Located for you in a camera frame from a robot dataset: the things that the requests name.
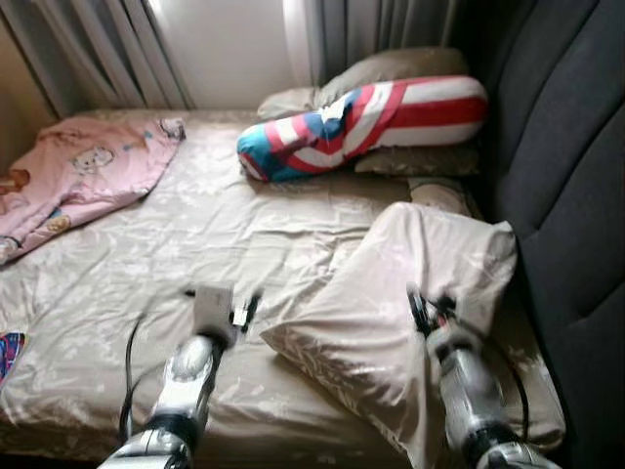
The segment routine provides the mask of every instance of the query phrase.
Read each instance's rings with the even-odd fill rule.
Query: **pillowcase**
[[[479,153],[472,146],[391,147],[374,149],[355,164],[356,173],[388,176],[464,177],[478,173]]]
[[[458,181],[448,178],[409,178],[408,186],[413,203],[465,217],[472,215],[465,189]]]
[[[256,113],[261,120],[274,120],[315,110],[317,106],[314,101],[318,91],[316,87],[292,88],[269,95]]]
[[[467,62],[457,49],[417,47],[384,51],[355,63],[330,80],[319,91],[316,106],[329,106],[348,91],[379,81],[468,73]]]
[[[406,284],[458,299],[482,331],[517,260],[506,222],[488,225],[398,202],[296,318],[262,333],[282,356],[375,425],[413,467],[432,467],[444,440],[438,368],[416,332]]]
[[[329,171],[371,148],[466,142],[485,117],[485,91],[469,76],[387,81],[330,107],[252,126],[237,152],[252,177],[285,181]]]

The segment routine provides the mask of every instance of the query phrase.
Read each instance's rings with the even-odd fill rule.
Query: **striped pillow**
[[[377,147],[443,146],[471,139],[486,117],[486,93],[469,76],[385,81],[329,107],[254,125],[239,160],[262,181],[329,171]]]

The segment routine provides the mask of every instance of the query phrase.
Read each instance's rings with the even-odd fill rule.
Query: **mattress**
[[[280,185],[250,181],[235,142],[253,114],[171,115],[185,119],[187,140],[148,197],[0,271],[0,330],[30,335],[0,393],[0,452],[106,457],[116,445],[125,345],[138,315],[147,311],[134,376],[190,335],[186,285],[230,281],[237,301],[258,287],[265,295],[218,372],[199,467],[259,460],[267,467],[405,467],[375,429],[279,358],[259,332],[305,307],[377,215],[408,198],[407,185],[347,172]],[[138,388],[139,422],[160,386],[156,371]]]

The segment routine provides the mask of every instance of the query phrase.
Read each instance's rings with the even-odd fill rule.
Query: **cartoon print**
[[[64,232],[71,228],[71,220],[67,215],[58,215],[48,220],[46,228],[52,233]]]
[[[30,182],[30,173],[25,169],[12,169],[9,176],[0,177],[0,195],[9,192],[21,192]]]
[[[158,125],[165,133],[168,139],[174,139],[181,142],[187,135],[185,134],[185,125],[180,117],[173,119],[160,119]]]
[[[93,147],[87,149],[76,156],[72,157],[69,162],[76,168],[78,174],[96,174],[98,168],[107,166],[115,158],[114,153],[110,149],[104,147]]]

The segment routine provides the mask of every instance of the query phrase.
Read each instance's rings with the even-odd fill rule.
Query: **colorful fabric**
[[[20,332],[0,334],[0,384],[9,374],[25,344],[26,335]]]
[[[474,78],[386,81],[315,112],[254,125],[241,134],[237,152],[253,178],[285,181],[328,171],[377,147],[466,142],[485,117],[486,93]]]
[[[184,137],[180,119],[73,117],[43,130],[0,185],[0,265],[146,195]]]

